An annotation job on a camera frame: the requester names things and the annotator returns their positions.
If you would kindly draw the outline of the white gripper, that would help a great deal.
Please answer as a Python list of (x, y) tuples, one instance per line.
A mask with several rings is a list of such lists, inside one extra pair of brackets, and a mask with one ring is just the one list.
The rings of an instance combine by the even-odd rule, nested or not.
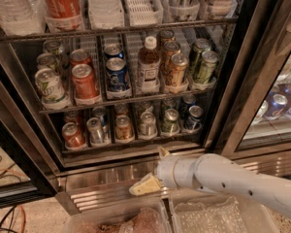
[(157, 150), (162, 158), (156, 169), (158, 179), (152, 173), (145, 175), (129, 188), (132, 195), (140, 196), (156, 192), (162, 188), (162, 184), (168, 188), (197, 189), (199, 187), (200, 183), (195, 177), (196, 158), (170, 154), (161, 146)]

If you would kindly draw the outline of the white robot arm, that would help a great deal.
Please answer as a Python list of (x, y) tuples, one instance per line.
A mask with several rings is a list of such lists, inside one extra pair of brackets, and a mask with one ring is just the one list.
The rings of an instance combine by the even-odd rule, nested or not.
[(291, 219), (291, 181), (244, 169), (215, 153), (199, 157), (174, 155), (158, 149), (154, 172), (129, 188), (135, 196), (167, 188), (189, 188), (208, 193), (229, 193), (252, 199)]

